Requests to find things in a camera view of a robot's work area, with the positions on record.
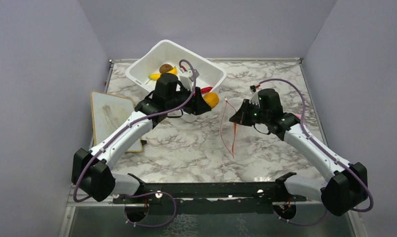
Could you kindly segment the orange citrus fruit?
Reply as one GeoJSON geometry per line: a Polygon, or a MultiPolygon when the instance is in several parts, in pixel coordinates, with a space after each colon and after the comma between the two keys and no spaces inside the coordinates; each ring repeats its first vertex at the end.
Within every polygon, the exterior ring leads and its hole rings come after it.
{"type": "Polygon", "coordinates": [[[205,103],[211,108],[214,109],[219,104],[219,97],[214,92],[209,92],[202,97],[205,103]]]}

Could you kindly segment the clear zip top bag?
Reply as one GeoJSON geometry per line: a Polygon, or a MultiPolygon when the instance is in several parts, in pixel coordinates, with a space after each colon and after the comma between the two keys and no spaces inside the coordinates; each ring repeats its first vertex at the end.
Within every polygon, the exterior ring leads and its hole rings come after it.
{"type": "Polygon", "coordinates": [[[229,119],[242,105],[242,99],[224,98],[218,105],[220,109],[219,137],[224,153],[231,159],[241,157],[247,151],[247,142],[252,135],[250,127],[230,122],[229,119]]]}

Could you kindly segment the yellow banana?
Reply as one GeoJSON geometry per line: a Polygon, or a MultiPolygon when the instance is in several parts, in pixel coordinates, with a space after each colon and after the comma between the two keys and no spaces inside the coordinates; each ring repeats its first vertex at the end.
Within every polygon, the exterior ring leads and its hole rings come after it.
{"type": "MultiPolygon", "coordinates": [[[[176,67],[174,67],[174,69],[171,70],[171,71],[168,72],[168,73],[169,73],[169,74],[177,75],[177,69],[176,69],[176,67]]],[[[148,76],[148,78],[151,79],[151,80],[158,80],[162,74],[161,74],[161,73],[159,73],[159,74],[151,74],[151,75],[148,76]]]]}

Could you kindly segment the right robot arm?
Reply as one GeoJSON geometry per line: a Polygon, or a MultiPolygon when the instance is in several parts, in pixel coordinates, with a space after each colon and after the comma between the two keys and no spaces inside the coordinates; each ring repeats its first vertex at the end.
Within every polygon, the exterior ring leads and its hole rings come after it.
{"type": "Polygon", "coordinates": [[[277,199],[286,201],[293,195],[303,196],[321,202],[335,216],[368,199],[366,167],[332,152],[306,130],[296,115],[285,113],[274,89],[262,89],[251,99],[243,100],[229,121],[243,126],[265,125],[270,134],[294,147],[324,178],[321,181],[297,174],[284,175],[276,179],[277,199]]]}

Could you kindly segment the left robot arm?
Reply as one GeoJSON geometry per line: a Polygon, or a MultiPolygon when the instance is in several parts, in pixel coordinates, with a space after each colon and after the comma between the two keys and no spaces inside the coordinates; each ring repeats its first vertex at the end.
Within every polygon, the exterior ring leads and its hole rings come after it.
{"type": "Polygon", "coordinates": [[[202,94],[195,80],[183,83],[174,74],[162,74],[154,90],[136,105],[134,112],[116,131],[89,151],[79,149],[75,152],[72,169],[74,201],[89,198],[103,201],[110,195],[126,195],[131,202],[140,202],[144,198],[142,180],[134,175],[113,174],[117,161],[169,113],[182,110],[201,115],[218,103],[218,95],[214,92],[202,94]]]}

